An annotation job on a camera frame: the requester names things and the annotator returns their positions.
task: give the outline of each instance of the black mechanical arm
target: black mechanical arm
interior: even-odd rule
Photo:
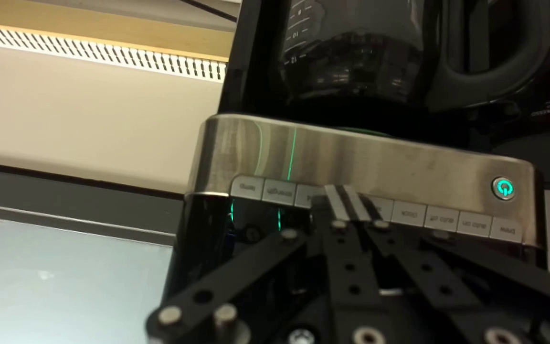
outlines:
[[[550,274],[489,241],[390,224],[354,190],[272,234],[147,320],[170,344],[547,344]]]

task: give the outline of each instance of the stainless steel plate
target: stainless steel plate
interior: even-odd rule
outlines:
[[[499,178],[512,196],[499,196]],[[545,245],[537,173],[526,161],[247,115],[205,123],[189,194],[296,205],[291,186],[329,184],[390,205],[392,222]]]

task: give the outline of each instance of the button label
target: button label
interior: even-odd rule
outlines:
[[[501,241],[522,243],[524,230],[522,230],[522,224],[516,220],[493,218],[491,238],[501,239]]]
[[[392,222],[424,228],[426,207],[417,203],[394,203]]]
[[[235,178],[235,182],[232,186],[232,196],[241,197],[241,199],[260,201],[262,186],[264,186],[262,178],[239,176],[239,178]]]
[[[459,211],[428,207],[426,228],[442,232],[457,232],[459,217],[461,217]]]
[[[264,184],[262,201],[291,207],[295,205],[295,190],[296,190],[296,184],[268,180]]]
[[[459,232],[476,236],[476,238],[489,238],[491,218],[484,215],[463,213]]]

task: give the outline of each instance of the glass surface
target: glass surface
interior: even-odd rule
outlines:
[[[172,249],[0,220],[0,344],[146,344]]]

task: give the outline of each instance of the brushed metal panel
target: brushed metal panel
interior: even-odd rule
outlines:
[[[516,220],[537,245],[537,173],[510,157],[306,127],[247,115],[205,123],[189,194],[228,194],[237,176],[308,186],[342,184],[384,199]],[[507,176],[518,196],[501,201],[493,180]]]

